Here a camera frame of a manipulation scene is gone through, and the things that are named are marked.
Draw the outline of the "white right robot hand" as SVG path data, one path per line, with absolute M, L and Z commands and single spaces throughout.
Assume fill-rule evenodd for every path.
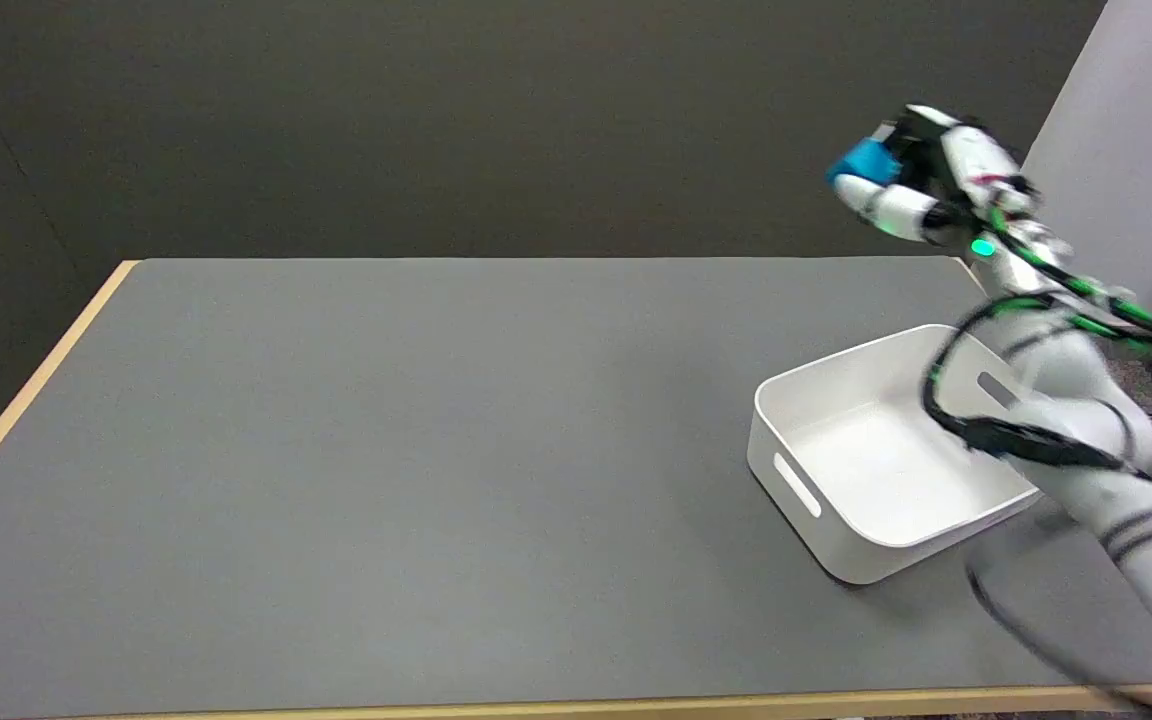
M 861 138 L 826 172 L 846 209 L 878 232 L 954 247 L 993 219 L 1026 219 L 1041 196 L 986 128 L 927 105 L 908 104 Z

